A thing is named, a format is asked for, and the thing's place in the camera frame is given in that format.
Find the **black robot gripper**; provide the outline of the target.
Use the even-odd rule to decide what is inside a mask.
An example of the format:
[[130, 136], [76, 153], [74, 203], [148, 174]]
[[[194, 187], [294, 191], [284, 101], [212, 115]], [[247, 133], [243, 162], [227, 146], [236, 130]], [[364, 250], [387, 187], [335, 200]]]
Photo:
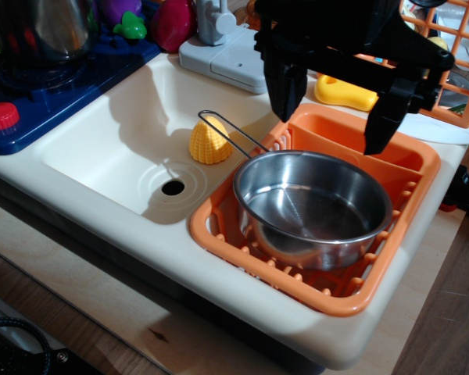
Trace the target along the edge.
[[432, 109], [453, 55], [412, 30], [398, 1], [257, 1], [255, 49], [274, 114], [287, 122], [306, 93], [306, 70], [371, 91], [379, 99], [364, 131], [364, 155], [384, 151], [406, 115], [396, 78], [415, 84], [411, 110]]

